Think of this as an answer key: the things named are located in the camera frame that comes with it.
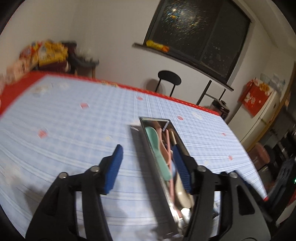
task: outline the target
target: green spoon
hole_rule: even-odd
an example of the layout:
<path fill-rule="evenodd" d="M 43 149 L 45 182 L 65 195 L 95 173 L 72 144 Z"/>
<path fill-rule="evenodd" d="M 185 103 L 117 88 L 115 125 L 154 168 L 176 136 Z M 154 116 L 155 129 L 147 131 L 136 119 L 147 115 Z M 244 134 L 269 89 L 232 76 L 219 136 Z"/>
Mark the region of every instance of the green spoon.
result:
<path fill-rule="evenodd" d="M 165 159 L 163 158 L 160 150 L 159 150 L 159 139 L 157 132 L 154 128 L 147 126 L 145 127 L 145 131 L 147 133 L 148 139 L 150 141 L 152 150 L 154 152 L 156 161 L 158 163 L 161 175 L 163 176 L 163 179 L 165 181 L 169 181 L 172 178 L 172 175 L 170 173 L 170 169 L 168 168 Z"/>

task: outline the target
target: window sill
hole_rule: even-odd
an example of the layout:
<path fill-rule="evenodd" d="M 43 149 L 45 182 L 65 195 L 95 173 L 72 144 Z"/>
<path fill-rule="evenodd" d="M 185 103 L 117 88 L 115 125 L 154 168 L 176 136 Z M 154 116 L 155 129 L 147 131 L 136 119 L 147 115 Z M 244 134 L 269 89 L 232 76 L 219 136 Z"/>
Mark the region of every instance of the window sill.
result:
<path fill-rule="evenodd" d="M 192 69 L 194 69 L 194 70 L 196 70 L 196 71 L 198 71 L 198 72 L 204 74 L 205 76 L 209 77 L 211 80 L 213 80 L 213 81 L 217 82 L 218 84 L 222 85 L 224 88 L 226 88 L 226 89 L 228 89 L 228 90 L 230 90 L 230 91 L 234 91 L 234 89 L 231 88 L 230 86 L 221 83 L 220 81 L 214 79 L 213 77 L 211 77 L 211 76 L 209 76 L 208 74 L 204 73 L 204 72 L 201 71 L 200 69 L 198 69 L 198 68 L 196 68 L 196 67 L 194 67 L 194 66 L 192 66 L 192 65 L 190 65 L 190 64 L 188 64 L 188 63 L 186 63 L 186 62 L 184 62 L 184 61 L 182 61 L 182 60 L 180 60 L 180 59 L 177 59 L 177 58 L 175 58 L 175 57 L 173 57 L 173 56 L 170 56 L 170 55 L 168 55 L 168 54 L 166 54 L 166 53 L 164 53 L 164 52 L 158 51 L 158 50 L 156 50 L 156 49 L 149 48 L 149 47 L 147 47 L 147 46 L 145 46 L 145 45 L 142 45 L 142 44 L 139 44 L 139 43 L 134 43 L 134 44 L 133 44 L 133 47 L 135 47 L 135 48 L 140 48 L 140 49 L 144 49 L 144 50 L 147 50 L 147 51 L 150 51 L 150 52 L 153 52 L 153 53 L 159 54 L 159 55 L 161 55 L 161 56 L 164 56 L 164 57 L 170 58 L 170 59 L 172 59 L 172 60 L 174 60 L 174 61 L 177 61 L 177 62 L 179 62 L 179 63 L 181 63 L 181 64 L 184 64 L 184 65 L 186 65 L 186 66 L 188 66 L 188 67 L 190 67 L 190 68 L 192 68 Z"/>

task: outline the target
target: wooden door frame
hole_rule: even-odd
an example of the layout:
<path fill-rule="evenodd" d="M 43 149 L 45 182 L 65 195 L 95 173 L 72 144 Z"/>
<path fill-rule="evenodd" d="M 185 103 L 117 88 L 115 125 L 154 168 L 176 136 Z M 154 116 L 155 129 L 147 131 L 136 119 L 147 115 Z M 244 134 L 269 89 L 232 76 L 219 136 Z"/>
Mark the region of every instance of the wooden door frame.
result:
<path fill-rule="evenodd" d="M 270 126 L 273 124 L 274 120 L 278 116 L 279 112 L 281 111 L 283 105 L 286 102 L 286 99 L 287 99 L 287 97 L 289 95 L 289 92 L 291 90 L 291 86 L 292 86 L 293 81 L 296 81 L 295 73 L 296 73 L 296 62 L 294 62 L 294 68 L 293 68 L 293 71 L 292 71 L 292 74 L 291 74 L 290 82 L 289 82 L 288 87 L 286 89 L 286 92 L 284 94 L 284 97 L 282 98 L 282 100 L 281 100 L 279 106 L 277 107 L 277 109 L 276 109 L 273 117 L 271 118 L 271 120 L 267 123 L 267 125 L 264 127 L 264 129 L 261 131 L 261 133 L 257 136 L 257 138 L 252 142 L 252 144 L 246 149 L 247 152 L 251 151 L 252 148 L 255 146 L 255 144 L 260 141 L 260 139 L 268 131 L 268 129 L 270 128 Z"/>

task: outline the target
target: black chair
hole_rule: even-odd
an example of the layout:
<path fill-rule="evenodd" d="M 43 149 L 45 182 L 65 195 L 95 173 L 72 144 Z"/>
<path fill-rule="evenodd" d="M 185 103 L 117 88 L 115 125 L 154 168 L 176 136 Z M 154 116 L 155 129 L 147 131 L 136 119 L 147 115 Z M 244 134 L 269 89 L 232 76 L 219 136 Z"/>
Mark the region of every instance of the black chair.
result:
<path fill-rule="evenodd" d="M 157 92 L 157 89 L 158 89 L 158 86 L 159 86 L 161 80 L 166 80 L 168 82 L 171 82 L 174 85 L 174 87 L 172 89 L 172 92 L 170 93 L 170 97 L 173 94 L 175 86 L 180 85 L 181 82 L 182 82 L 181 78 L 177 74 L 175 74 L 175 73 L 173 73 L 171 71 L 168 71 L 168 70 L 159 71 L 157 76 L 159 77 L 159 82 L 157 84 L 155 92 Z"/>

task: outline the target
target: blue and white tablecloth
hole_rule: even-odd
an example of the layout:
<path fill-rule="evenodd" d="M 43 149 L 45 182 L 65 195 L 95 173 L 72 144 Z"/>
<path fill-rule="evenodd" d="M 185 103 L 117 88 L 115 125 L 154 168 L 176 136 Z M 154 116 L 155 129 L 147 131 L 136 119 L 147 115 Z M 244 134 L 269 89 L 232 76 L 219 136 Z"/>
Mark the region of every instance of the blue and white tablecloth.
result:
<path fill-rule="evenodd" d="M 238 169 L 266 197 L 247 153 L 221 117 L 133 90 L 47 75 L 0 120 L 0 204 L 16 229 L 25 236 L 60 172 L 82 173 L 120 144 L 124 156 L 114 189 L 102 196 L 114 241 L 160 240 L 170 233 L 139 133 L 130 127 L 139 116 L 170 119 L 198 164 L 215 173 Z M 77 217 L 85 236 L 80 193 Z"/>

